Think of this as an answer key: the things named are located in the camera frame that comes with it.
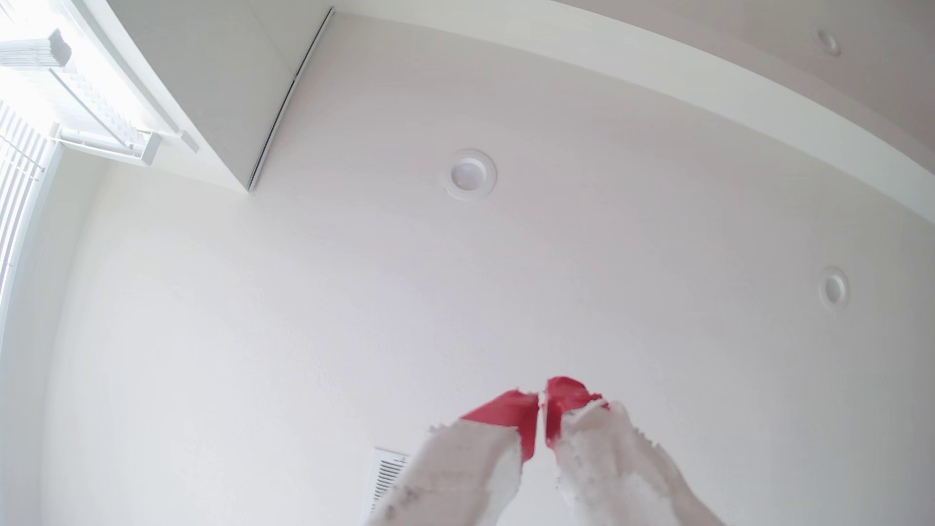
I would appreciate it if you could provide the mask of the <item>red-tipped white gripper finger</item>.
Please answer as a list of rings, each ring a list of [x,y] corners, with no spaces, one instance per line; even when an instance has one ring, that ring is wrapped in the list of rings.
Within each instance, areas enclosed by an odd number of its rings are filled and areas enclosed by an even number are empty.
[[[539,395],[508,390],[429,431],[367,525],[496,525],[535,452]]]
[[[569,377],[544,389],[546,446],[578,525],[722,525],[625,405]]]

